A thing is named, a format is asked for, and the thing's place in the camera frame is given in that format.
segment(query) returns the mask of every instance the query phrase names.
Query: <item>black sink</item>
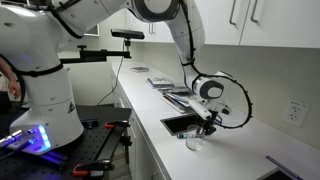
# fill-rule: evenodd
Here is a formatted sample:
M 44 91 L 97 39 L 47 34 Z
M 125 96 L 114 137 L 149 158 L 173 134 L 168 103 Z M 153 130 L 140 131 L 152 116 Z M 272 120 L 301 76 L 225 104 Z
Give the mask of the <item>black sink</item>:
M 198 124 L 200 117 L 197 114 L 184 115 L 174 118 L 162 119 L 162 124 L 172 136 L 187 131 L 189 125 Z

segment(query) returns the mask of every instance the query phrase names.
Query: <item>white countertop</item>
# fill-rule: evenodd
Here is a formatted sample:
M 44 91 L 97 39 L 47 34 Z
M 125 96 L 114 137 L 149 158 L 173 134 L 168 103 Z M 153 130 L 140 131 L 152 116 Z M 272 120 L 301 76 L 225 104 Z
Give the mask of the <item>white countertop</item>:
M 258 179 L 277 168 L 266 156 L 303 179 L 320 179 L 320 150 L 256 119 L 235 130 L 217 127 L 215 133 L 205 137 L 201 151 L 189 150 L 185 140 L 171 136 L 160 122 L 181 114 L 160 100 L 161 94 L 145 82 L 150 77 L 173 79 L 151 67 L 149 72 L 130 71 L 135 66 L 148 67 L 141 62 L 124 63 L 119 82 L 139 117 L 148 143 L 171 179 Z M 117 72 L 118 64 L 112 68 Z

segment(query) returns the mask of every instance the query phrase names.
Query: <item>glass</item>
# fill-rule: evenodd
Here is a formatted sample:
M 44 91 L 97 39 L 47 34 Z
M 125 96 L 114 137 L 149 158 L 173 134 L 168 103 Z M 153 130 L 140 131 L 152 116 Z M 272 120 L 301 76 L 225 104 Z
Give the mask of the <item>glass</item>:
M 186 146 L 192 151 L 200 151 L 202 149 L 204 136 L 204 130 L 201 126 L 188 126 Z

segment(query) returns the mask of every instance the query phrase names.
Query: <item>wall outlet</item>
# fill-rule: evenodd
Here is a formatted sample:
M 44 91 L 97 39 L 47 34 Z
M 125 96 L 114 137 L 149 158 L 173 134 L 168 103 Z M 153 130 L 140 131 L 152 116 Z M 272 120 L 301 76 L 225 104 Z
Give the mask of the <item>wall outlet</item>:
M 309 104 L 289 99 L 282 115 L 282 121 L 292 124 L 296 127 L 301 127 L 309 109 Z

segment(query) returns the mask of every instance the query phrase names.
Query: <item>black table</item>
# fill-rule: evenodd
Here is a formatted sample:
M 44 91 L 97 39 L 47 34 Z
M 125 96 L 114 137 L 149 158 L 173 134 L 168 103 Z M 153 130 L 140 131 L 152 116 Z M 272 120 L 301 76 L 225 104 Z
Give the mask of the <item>black table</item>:
M 108 106 L 77 106 L 77 111 L 81 120 L 96 119 L 99 125 L 92 130 L 85 129 L 83 135 L 77 141 L 53 151 L 63 155 L 62 157 L 68 157 L 64 166 L 58 167 L 57 164 L 48 163 L 43 158 L 26 153 L 17 153 L 0 161 L 0 179 L 79 179 L 72 175 L 72 171 L 77 164 L 86 164 L 100 159 L 112 159 L 118 142 L 126 129 L 117 126 L 111 131 L 104 128 L 104 123 L 115 120 L 129 120 L 131 109 Z M 4 126 L 8 128 L 7 121 L 9 120 L 4 119 L 5 116 L 0 116 L 1 132 L 5 130 Z M 0 149 L 0 157 L 8 152 L 10 151 Z M 103 173 L 98 171 L 91 174 L 97 179 L 102 179 Z

